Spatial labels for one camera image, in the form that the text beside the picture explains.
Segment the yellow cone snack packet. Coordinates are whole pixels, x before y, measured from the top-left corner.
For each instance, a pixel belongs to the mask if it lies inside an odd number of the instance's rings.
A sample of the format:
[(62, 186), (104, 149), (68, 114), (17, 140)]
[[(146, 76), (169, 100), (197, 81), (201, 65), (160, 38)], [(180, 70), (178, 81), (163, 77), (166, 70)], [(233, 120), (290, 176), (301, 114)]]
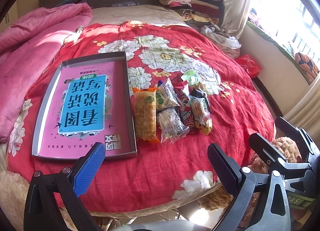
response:
[(190, 101), (196, 128), (204, 135), (209, 135), (213, 123), (205, 98), (190, 96)]

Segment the clear nut bar packet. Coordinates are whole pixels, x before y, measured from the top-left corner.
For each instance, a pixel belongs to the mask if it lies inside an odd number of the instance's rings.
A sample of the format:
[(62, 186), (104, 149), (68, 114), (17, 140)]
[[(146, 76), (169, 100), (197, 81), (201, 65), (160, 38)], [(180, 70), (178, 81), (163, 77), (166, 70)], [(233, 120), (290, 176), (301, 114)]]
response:
[(167, 108), (157, 114), (157, 123), (161, 129), (161, 144), (176, 142), (185, 137), (190, 128), (185, 126), (175, 108)]

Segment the black green pea packet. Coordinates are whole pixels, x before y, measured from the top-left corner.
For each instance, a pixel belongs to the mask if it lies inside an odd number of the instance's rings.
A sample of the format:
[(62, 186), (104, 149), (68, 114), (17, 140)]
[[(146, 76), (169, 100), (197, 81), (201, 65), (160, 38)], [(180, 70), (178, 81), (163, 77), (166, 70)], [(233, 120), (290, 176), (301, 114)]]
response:
[(209, 112), (211, 112), (209, 101), (208, 101), (208, 97), (207, 97), (207, 93), (204, 90), (193, 88), (193, 90), (191, 91), (191, 96), (194, 96), (196, 98), (204, 98), (204, 101), (206, 103), (207, 109), (208, 109)]

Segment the red plastic bag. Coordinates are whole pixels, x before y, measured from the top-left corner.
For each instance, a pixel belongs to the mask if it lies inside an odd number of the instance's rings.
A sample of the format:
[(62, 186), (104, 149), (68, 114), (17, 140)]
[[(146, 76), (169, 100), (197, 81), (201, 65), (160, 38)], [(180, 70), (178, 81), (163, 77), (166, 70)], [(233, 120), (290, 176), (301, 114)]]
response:
[(249, 54), (239, 56), (235, 61), (251, 78), (256, 78), (262, 70), (259, 64)]

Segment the pink duvet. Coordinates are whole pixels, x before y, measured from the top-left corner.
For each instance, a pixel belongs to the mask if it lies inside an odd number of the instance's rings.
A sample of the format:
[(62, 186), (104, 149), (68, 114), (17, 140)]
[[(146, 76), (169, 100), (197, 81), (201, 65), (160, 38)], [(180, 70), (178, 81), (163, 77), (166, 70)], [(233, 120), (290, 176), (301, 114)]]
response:
[(87, 3), (38, 8), (1, 33), (1, 142), (8, 139), (28, 89), (65, 39), (91, 19)]

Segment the orange cracker packet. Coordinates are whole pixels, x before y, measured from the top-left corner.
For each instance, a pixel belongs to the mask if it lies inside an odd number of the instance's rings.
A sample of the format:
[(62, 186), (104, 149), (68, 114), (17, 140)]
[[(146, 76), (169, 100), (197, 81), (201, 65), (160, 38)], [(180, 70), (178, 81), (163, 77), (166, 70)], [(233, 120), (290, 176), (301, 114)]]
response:
[(157, 88), (132, 88), (134, 94), (135, 134), (138, 140), (159, 143), (156, 121)]

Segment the red cartoon snack packet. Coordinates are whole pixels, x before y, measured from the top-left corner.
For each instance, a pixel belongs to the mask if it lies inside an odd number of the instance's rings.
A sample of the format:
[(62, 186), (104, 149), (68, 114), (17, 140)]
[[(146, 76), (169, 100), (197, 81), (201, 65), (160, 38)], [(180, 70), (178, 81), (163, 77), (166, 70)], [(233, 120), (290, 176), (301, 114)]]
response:
[(173, 84), (174, 91), (183, 107), (190, 107), (189, 85), (187, 81), (177, 81)]

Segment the grey tray with pink book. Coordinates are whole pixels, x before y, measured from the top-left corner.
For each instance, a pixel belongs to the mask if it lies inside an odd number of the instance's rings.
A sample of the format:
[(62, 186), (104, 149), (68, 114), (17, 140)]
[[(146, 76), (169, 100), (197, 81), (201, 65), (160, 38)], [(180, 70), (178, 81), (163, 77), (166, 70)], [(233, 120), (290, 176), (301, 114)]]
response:
[(40, 106), (31, 153), (76, 160), (97, 142), (102, 143), (107, 160), (137, 155), (125, 52), (59, 65)]

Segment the light green milk candy bag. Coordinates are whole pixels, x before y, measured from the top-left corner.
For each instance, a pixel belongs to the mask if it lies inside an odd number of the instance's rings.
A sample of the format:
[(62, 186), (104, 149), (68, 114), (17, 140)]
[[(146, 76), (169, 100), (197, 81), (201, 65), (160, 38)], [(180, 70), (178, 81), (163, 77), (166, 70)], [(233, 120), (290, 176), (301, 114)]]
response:
[(187, 81), (188, 85), (190, 87), (192, 87), (193, 85), (197, 85), (198, 83), (200, 83), (200, 77), (199, 74), (192, 70), (189, 69), (188, 71), (186, 71), (182, 76), (181, 76), (181, 80), (182, 81)]

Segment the snickers bar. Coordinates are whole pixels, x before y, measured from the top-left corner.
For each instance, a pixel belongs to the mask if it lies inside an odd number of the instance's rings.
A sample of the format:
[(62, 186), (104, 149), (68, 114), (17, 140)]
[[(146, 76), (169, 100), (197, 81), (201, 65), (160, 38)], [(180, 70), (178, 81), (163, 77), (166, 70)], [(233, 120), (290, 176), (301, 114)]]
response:
[(182, 123), (189, 127), (189, 133), (194, 133), (196, 130), (194, 116), (191, 107), (180, 106), (178, 108), (179, 116)]

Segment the blue oreo packet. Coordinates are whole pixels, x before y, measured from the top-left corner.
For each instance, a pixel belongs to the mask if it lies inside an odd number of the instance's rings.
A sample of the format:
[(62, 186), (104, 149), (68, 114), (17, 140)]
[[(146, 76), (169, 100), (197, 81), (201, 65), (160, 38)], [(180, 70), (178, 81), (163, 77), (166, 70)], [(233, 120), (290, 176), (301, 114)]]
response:
[(159, 80), (157, 83), (157, 87), (159, 88), (163, 84), (163, 81)]

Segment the white plastic bag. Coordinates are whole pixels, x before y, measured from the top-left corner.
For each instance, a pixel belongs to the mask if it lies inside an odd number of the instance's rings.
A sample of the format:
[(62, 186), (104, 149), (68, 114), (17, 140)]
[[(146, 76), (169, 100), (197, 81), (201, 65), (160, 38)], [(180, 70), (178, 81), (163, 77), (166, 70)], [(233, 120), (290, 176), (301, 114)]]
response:
[(204, 26), (200, 29), (200, 33), (224, 47), (230, 49), (241, 48), (241, 43), (236, 37), (230, 36), (222, 31), (218, 31), (215, 27)]

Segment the red floral bedspread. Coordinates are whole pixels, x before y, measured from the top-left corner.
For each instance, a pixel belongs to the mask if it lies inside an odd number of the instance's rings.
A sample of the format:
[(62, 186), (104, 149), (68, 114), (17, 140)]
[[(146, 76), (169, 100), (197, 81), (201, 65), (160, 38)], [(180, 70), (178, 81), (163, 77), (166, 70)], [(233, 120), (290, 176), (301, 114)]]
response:
[(189, 86), (207, 93), (213, 128), (204, 135), (196, 128), (176, 142), (161, 144), (136, 138), (134, 158), (107, 160), (101, 165), (89, 190), (80, 195), (88, 210), (113, 215), (172, 208), (196, 200), (216, 189), (219, 182), (207, 158), (207, 148), (217, 143), (241, 166), (253, 156), (248, 140), (260, 133), (274, 139), (274, 120), (250, 77), (235, 61), (195, 30), (183, 26), (154, 26), (140, 22), (121, 25), (95, 24), (75, 43), (62, 47), (31, 86), (12, 130), (8, 148), (8, 169), (30, 182), (35, 171), (58, 172), (75, 160), (56, 160), (31, 153), (35, 124), (43, 97), (59, 65), (90, 55), (125, 52), (131, 113), (135, 130), (132, 88), (157, 88), (159, 80), (172, 85), (192, 69), (200, 83)]

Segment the beige bed sheet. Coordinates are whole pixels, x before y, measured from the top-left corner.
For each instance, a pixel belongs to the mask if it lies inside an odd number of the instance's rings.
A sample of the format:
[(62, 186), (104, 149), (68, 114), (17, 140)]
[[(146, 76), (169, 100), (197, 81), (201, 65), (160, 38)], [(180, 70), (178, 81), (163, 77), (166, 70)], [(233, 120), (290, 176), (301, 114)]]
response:
[(185, 26), (188, 25), (174, 11), (153, 5), (127, 7), (103, 7), (92, 10), (92, 24), (122, 24), (126, 21), (138, 21), (154, 26)]

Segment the clear round cake packet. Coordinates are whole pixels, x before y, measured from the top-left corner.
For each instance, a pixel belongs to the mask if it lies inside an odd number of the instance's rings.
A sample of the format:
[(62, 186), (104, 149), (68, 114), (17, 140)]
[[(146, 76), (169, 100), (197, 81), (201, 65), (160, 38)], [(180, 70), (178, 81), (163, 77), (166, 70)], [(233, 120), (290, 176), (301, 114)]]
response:
[(163, 109), (171, 107), (180, 107), (181, 102), (178, 99), (174, 87), (170, 78), (167, 78), (162, 84), (160, 84), (156, 91), (156, 110), (161, 111)]

